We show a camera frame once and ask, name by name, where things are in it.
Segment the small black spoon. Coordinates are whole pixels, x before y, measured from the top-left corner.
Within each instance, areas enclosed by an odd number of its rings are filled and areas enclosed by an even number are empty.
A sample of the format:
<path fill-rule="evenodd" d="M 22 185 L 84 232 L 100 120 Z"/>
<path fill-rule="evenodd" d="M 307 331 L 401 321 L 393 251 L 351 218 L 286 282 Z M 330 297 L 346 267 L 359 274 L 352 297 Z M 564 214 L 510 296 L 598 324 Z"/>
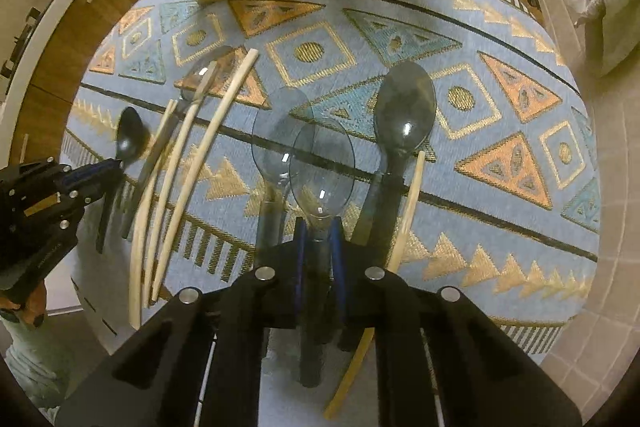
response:
<path fill-rule="evenodd" d="M 127 106 L 120 114 L 116 130 L 115 159 L 119 162 L 119 173 L 116 173 L 113 180 L 107 183 L 98 233 L 96 233 L 96 251 L 99 254 L 103 253 L 113 202 L 124 179 L 124 170 L 142 155 L 148 139 L 149 131 L 146 130 L 138 112 L 133 107 Z"/>

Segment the wooden base cabinets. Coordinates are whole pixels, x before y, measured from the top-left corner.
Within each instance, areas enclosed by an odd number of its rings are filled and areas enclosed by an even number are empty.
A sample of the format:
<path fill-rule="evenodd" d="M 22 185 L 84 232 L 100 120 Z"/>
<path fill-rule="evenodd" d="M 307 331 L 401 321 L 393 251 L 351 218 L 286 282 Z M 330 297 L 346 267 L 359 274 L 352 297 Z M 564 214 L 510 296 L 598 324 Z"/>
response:
<path fill-rule="evenodd" d="M 40 17 L 1 115 L 1 165 L 60 153 L 82 77 L 103 39 L 138 0 L 53 0 Z"/>

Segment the clear spoon far left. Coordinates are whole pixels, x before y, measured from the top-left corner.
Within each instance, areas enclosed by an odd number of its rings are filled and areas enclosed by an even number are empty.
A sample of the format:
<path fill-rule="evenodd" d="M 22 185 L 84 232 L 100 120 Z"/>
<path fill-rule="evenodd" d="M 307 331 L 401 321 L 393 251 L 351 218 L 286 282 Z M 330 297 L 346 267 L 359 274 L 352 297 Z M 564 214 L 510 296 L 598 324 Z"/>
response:
<path fill-rule="evenodd" d="M 134 193 L 130 196 L 124 221 L 122 221 L 122 238 L 129 235 L 132 221 L 139 208 L 142 196 L 149 184 L 151 174 L 163 155 L 170 138 L 175 132 L 181 119 L 186 116 L 186 111 L 196 103 L 201 103 L 206 94 L 213 88 L 220 76 L 220 71 L 232 68 L 235 59 L 231 56 L 232 47 L 222 46 L 200 58 L 190 69 L 186 77 L 182 78 L 180 98 L 175 109 L 166 118 L 165 124 L 160 126 L 149 156 L 140 172 Z"/>

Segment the dark grey plastic spoon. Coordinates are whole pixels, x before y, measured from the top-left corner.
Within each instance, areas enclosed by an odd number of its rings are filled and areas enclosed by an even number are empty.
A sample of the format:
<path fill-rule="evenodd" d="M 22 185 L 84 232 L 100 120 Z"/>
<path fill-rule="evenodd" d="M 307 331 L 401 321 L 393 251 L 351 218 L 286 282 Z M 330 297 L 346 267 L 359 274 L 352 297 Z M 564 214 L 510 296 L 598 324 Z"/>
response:
<path fill-rule="evenodd" d="M 419 64 L 394 65 L 378 90 L 374 133 L 381 152 L 350 241 L 364 247 L 368 265 L 382 267 L 392 243 L 410 157 L 430 136 L 436 116 L 433 81 Z"/>

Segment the clear plastic spoon behind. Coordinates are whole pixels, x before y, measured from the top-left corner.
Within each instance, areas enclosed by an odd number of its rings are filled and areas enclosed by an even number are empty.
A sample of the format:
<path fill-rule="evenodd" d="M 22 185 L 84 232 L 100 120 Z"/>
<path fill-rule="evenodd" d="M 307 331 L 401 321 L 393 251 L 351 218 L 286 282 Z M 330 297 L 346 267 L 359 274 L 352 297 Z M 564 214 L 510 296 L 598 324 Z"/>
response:
<path fill-rule="evenodd" d="M 282 87 L 268 95 L 255 116 L 252 155 L 265 189 L 259 204 L 256 268 L 265 264 L 265 252 L 282 241 L 291 150 L 300 129 L 312 115 L 303 91 Z"/>

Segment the wooden chopstick by spoon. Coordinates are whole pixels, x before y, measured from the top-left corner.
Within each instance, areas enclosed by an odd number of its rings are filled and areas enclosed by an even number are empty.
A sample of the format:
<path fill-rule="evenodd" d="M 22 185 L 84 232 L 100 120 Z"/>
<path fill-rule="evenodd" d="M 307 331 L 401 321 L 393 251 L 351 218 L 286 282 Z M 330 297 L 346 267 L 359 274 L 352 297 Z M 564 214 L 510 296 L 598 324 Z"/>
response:
<path fill-rule="evenodd" d="M 385 263 L 385 269 L 392 273 L 397 272 L 402 259 L 402 255 L 404 254 L 404 250 L 406 248 L 414 213 L 416 212 L 416 203 L 418 202 L 421 183 L 423 179 L 424 162 L 425 152 L 424 150 L 420 150 L 418 158 L 416 158 L 416 167 L 414 167 L 413 178 L 407 196 L 407 204 L 405 205 L 404 213 L 402 214 L 398 233 L 396 234 L 394 247 L 392 249 L 390 257 L 388 257 Z M 361 369 L 363 360 L 367 355 L 373 338 L 374 329 L 365 329 L 363 331 L 358 346 L 355 350 L 355 354 L 352 356 L 352 361 L 349 362 L 349 366 L 347 367 L 340 384 L 337 386 L 333 398 L 323 412 L 324 419 L 327 419 L 329 421 L 330 419 L 334 418 L 334 416 L 342 407 L 342 404 L 344 403 L 348 395 L 349 389 L 350 387 L 352 387 L 352 384 L 354 383 Z"/>

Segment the clear grey plastic spoon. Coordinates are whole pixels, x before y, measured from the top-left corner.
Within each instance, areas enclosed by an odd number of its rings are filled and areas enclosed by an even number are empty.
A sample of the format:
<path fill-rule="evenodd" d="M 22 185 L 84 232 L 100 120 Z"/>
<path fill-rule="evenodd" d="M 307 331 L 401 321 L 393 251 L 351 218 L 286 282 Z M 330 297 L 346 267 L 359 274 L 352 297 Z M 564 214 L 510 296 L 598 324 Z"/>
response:
<path fill-rule="evenodd" d="M 331 221 L 346 206 L 354 179 L 355 153 L 343 126 L 331 118 L 304 124 L 290 162 L 294 198 L 307 221 L 304 304 L 298 307 L 299 379 L 306 388 L 320 384 L 324 337 L 331 330 L 326 316 L 331 294 L 329 244 Z"/>

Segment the grey hanging towel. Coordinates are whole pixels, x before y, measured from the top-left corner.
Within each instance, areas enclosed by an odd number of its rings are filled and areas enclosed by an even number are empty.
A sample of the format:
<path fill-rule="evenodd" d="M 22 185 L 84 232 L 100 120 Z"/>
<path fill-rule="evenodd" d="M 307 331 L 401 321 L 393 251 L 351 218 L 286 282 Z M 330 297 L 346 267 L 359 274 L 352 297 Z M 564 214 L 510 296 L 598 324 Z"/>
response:
<path fill-rule="evenodd" d="M 639 45 L 639 0 L 566 0 L 575 27 L 585 27 L 588 62 L 608 75 Z"/>

